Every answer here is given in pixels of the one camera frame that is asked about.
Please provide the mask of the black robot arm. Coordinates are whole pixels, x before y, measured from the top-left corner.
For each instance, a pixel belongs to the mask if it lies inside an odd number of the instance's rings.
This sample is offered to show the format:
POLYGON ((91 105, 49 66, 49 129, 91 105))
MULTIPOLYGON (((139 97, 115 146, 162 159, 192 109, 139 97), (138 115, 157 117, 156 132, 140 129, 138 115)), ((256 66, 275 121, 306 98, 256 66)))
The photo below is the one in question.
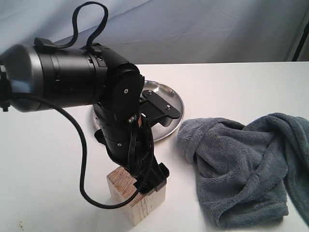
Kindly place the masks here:
POLYGON ((154 156, 151 128, 167 126, 173 115, 166 102, 143 90, 137 66, 100 44, 58 48, 48 40, 16 44, 0 57, 0 104, 21 112, 92 105, 100 128, 95 133, 107 154, 136 179, 146 194, 167 182, 168 168, 154 156))

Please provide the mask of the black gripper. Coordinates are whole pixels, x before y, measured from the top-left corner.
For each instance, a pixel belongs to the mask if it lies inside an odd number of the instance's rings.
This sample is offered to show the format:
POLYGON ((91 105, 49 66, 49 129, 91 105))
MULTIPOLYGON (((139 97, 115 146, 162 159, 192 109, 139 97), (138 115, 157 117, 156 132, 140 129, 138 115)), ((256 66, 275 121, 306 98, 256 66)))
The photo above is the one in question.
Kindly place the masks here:
POLYGON ((141 194, 158 192, 167 184, 169 169, 157 163, 154 139, 148 118, 130 122, 99 118, 100 129, 95 138, 106 146, 109 157, 135 178, 134 186, 141 194))

